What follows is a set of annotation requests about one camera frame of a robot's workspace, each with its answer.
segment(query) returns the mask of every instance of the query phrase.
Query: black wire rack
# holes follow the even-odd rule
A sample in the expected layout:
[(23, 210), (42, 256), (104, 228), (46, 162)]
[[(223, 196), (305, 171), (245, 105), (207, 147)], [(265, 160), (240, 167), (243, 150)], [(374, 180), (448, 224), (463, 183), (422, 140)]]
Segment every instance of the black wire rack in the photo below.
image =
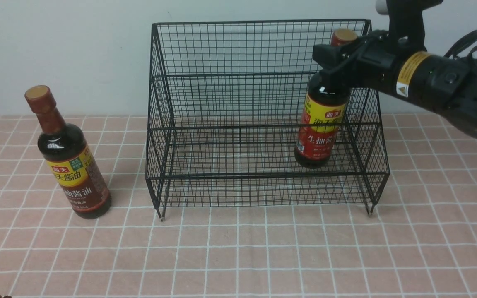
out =
[(363, 203), (390, 175), (377, 92), (354, 89), (329, 163), (294, 159), (312, 47), (366, 19), (152, 26), (146, 182), (167, 206)]

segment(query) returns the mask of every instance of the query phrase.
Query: red bottle cap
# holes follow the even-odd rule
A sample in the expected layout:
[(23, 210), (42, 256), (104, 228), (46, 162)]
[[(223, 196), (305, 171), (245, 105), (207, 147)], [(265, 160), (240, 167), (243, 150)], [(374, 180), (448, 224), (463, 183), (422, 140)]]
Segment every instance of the red bottle cap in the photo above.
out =
[(331, 45), (341, 46), (353, 42), (358, 38), (356, 32), (350, 29), (340, 28), (332, 34)]
[(56, 107), (53, 93), (45, 85), (38, 85), (28, 89), (25, 92), (25, 99), (35, 114), (49, 113)]

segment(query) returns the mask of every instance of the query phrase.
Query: haitian logo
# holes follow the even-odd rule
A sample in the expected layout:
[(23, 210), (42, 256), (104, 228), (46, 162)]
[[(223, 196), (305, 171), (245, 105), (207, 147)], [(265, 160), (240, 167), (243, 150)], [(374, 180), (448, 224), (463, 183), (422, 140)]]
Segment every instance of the haitian logo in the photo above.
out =
[(325, 118), (336, 118), (341, 115), (341, 110), (332, 110), (325, 113)]
[(52, 166), (53, 171), (56, 173), (69, 173), (70, 170), (66, 166)]

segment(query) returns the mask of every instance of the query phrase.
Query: bottle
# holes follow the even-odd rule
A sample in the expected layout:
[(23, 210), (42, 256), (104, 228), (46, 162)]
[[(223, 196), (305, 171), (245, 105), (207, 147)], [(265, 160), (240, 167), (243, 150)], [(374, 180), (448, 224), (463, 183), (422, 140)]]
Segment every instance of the bottle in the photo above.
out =
[(42, 134), (38, 149), (68, 198), (73, 211), (95, 219), (111, 206), (110, 190), (93, 158), (82, 130), (64, 121), (49, 87), (34, 86), (25, 92)]
[[(332, 46), (350, 43), (358, 38), (350, 29), (338, 29), (331, 39)], [(307, 94), (294, 157), (305, 168), (321, 168), (329, 161), (334, 147), (338, 124), (351, 96), (348, 87), (330, 86), (320, 72), (314, 74), (307, 86)], [(331, 126), (309, 126), (333, 124)]]

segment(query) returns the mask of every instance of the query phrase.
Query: yellow label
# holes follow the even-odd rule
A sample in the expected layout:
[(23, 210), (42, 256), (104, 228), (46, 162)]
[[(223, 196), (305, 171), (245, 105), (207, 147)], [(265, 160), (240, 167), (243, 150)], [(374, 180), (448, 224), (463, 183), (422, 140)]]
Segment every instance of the yellow label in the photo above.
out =
[[(321, 124), (336, 124), (341, 122), (343, 118), (343, 110), (345, 104), (341, 106), (323, 106), (313, 101), (308, 93), (305, 99), (305, 112), (310, 116), (308, 124), (321, 125)], [(337, 126), (312, 126), (315, 132), (333, 132), (337, 130)]]
[(93, 155), (89, 150), (89, 147), (82, 151), (76, 158), (72, 158), (68, 161), (51, 162), (47, 161), (47, 164), (51, 168), (53, 174), (58, 183), (66, 187), (74, 187), (83, 183), (88, 175), (86, 168), (93, 161)]
[(406, 62), (401, 68), (401, 71), (399, 72), (399, 78), (397, 79), (397, 94), (404, 97), (408, 96), (410, 82), (411, 78), (413, 77), (413, 74), (415, 73), (419, 65), (421, 65), (421, 63), (430, 56), (430, 53), (417, 52), (413, 54), (410, 58), (408, 58), (408, 60), (406, 60)]

